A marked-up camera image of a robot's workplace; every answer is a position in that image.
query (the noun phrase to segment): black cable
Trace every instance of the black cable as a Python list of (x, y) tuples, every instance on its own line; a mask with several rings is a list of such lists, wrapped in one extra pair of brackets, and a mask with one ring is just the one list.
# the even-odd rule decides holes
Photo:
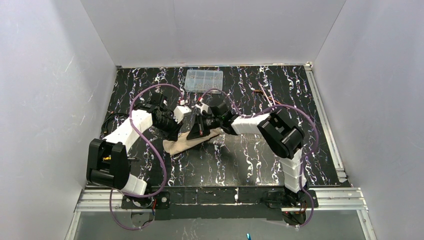
[(284, 214), (283, 213), (283, 215), (286, 217), (286, 218), (288, 218), (289, 220), (292, 220), (292, 221), (294, 221), (294, 222), (296, 222), (297, 224), (302, 224), (302, 223), (300, 223), (295, 217), (290, 217), (290, 216), (288, 216), (288, 215), (286, 215), (286, 214)]
[(110, 114), (109, 116), (106, 117), (106, 119), (104, 120), (103, 124), (101, 125), (101, 131), (106, 135), (108, 133), (108, 123), (110, 120), (114, 119), (114, 117), (116, 116), (123, 116), (125, 118), (128, 118), (128, 114), (124, 113), (124, 112), (115, 112)]
[(144, 225), (146, 225), (147, 223), (150, 223), (151, 221), (153, 221), (153, 220), (147, 220), (147, 221), (145, 221), (145, 222), (143, 223), (143, 225), (141, 225), (141, 226), (143, 227)]

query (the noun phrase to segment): enclosure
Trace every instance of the enclosure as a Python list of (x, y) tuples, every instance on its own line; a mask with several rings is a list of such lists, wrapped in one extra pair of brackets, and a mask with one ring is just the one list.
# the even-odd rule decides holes
[[(0, 6), (2, 239), (420, 239), (424, 3), (21, 0)], [(105, 136), (105, 118), (129, 113), (134, 96), (150, 85), (178, 86), (193, 107), (200, 95), (184, 88), (189, 70), (222, 71), (222, 89), (243, 114), (267, 106), (269, 99), (256, 93), (260, 85), (273, 101), (313, 118), (319, 149), (306, 160), (305, 175), (319, 206), (308, 225), (287, 227), (275, 211), (257, 208), (252, 196), (284, 182), (278, 159), (260, 136), (224, 133), (180, 155), (163, 154), (172, 207), (157, 209), (151, 226), (127, 231), (114, 223), (110, 188), (87, 183), (89, 143)], [(306, 130), (305, 146), (312, 143), (308, 123), (288, 113)], [(113, 119), (106, 131), (122, 122)], [(162, 154), (163, 139), (152, 129), (146, 136)], [(157, 189), (162, 169), (150, 155), (136, 141), (130, 171)], [(111, 196), (126, 226), (151, 215), (117, 191)], [(292, 210), (282, 207), (278, 217)], [(310, 206), (305, 212), (310, 216)]]

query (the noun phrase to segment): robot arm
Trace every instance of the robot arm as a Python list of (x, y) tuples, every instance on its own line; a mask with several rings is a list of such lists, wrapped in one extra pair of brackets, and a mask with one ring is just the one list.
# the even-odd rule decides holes
[(202, 114), (196, 116), (188, 140), (208, 135), (209, 129), (217, 127), (231, 135), (260, 134), (283, 165), (284, 186), (300, 193), (300, 178), (302, 187), (307, 183), (305, 175), (300, 175), (305, 134), (283, 109), (248, 118), (232, 114), (225, 103), (209, 107), (199, 102), (196, 106)]
[[(191, 112), (182, 105), (170, 111), (167, 98), (160, 93), (153, 93), (148, 103), (138, 104), (135, 108), (131, 113), (132, 122), (141, 133), (154, 126), (170, 141), (178, 139), (183, 117)], [(147, 183), (130, 173), (127, 157), (128, 150), (139, 137), (128, 118), (103, 139), (93, 139), (88, 149), (87, 180), (125, 193), (143, 195)]]

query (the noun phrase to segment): black marble surface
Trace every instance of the black marble surface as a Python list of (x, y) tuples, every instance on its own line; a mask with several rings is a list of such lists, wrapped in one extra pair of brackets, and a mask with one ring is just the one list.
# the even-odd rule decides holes
[[(327, 140), (312, 97), (310, 85), (303, 66), (224, 66), (224, 67), (168, 67), (168, 68), (123, 68), (117, 70), (117, 77), (110, 97), (107, 116), (112, 113), (128, 113), (133, 97), (142, 89), (158, 83), (178, 86), (192, 107), (201, 93), (185, 92), (184, 80), (188, 69), (223, 71), (223, 90), (230, 93), (242, 114), (258, 113), (268, 107), (265, 98), (254, 89), (262, 84), (271, 90), (276, 101), (294, 105), (311, 116), (319, 131), (319, 148), (313, 157), (306, 159), (306, 178), (311, 185), (338, 185)], [(178, 92), (170, 87), (156, 89), (176, 106)], [(149, 93), (138, 101), (149, 99)], [(214, 105), (226, 101), (223, 95), (212, 94), (205, 97), (205, 103)], [(192, 108), (192, 117), (186, 116), (181, 132), (188, 132), (194, 122), (197, 108)], [(315, 141), (311, 127), (295, 111), (287, 110), (305, 131), (303, 151), (310, 149)], [(109, 129), (114, 130), (123, 119), (114, 119)], [(144, 135), (153, 143), (165, 161), (168, 186), (260, 186), (283, 185), (284, 173), (278, 157), (274, 155), (260, 135), (242, 134), (238, 136), (222, 133), (218, 137), (197, 145), (185, 152), (170, 156), (163, 151), (163, 139), (159, 132), (151, 127)], [(147, 144), (140, 139), (128, 153), (137, 158), (131, 162), (132, 174), (144, 178), (154, 186), (163, 180), (160, 163)]]

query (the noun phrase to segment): white 3d printed part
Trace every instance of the white 3d printed part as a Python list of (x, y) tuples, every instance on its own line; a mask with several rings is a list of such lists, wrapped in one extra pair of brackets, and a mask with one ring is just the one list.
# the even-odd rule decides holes
[(262, 114), (259, 116), (251, 117), (251, 118), (243, 118), (237, 117), (233, 123), (231, 123), (231, 127), (234, 129), (235, 133), (244, 134), (261, 134), (259, 131), (258, 125), (265, 120), (270, 114)]
[(200, 112), (201, 113), (203, 113), (203, 112), (208, 113), (209, 112), (209, 106), (206, 105), (206, 104), (204, 104), (204, 103), (200, 103), (200, 105), (199, 104), (196, 104), (194, 106), (196, 108), (200, 109)]
[(177, 123), (180, 123), (184, 116), (189, 115), (192, 112), (192, 110), (188, 106), (176, 106), (176, 108), (173, 111), (174, 119)]
[(293, 159), (290, 158), (280, 158), (279, 161), (282, 164), (282, 171), (284, 172), (284, 186), (290, 189), (292, 192), (297, 193), (301, 190), (299, 184), (299, 178), (302, 178), (302, 186), (306, 184), (305, 173), (301, 176), (301, 157), (302, 149), (299, 149), (295, 154)]
[[(144, 110), (133, 110), (132, 122), (140, 132), (146, 131), (153, 125), (152, 115)], [(115, 131), (103, 139), (114, 144), (121, 142), (128, 151), (139, 137), (130, 124), (130, 118), (127, 118)]]
[(129, 174), (126, 185), (121, 189), (124, 193), (144, 195), (146, 191), (147, 183), (136, 176)]

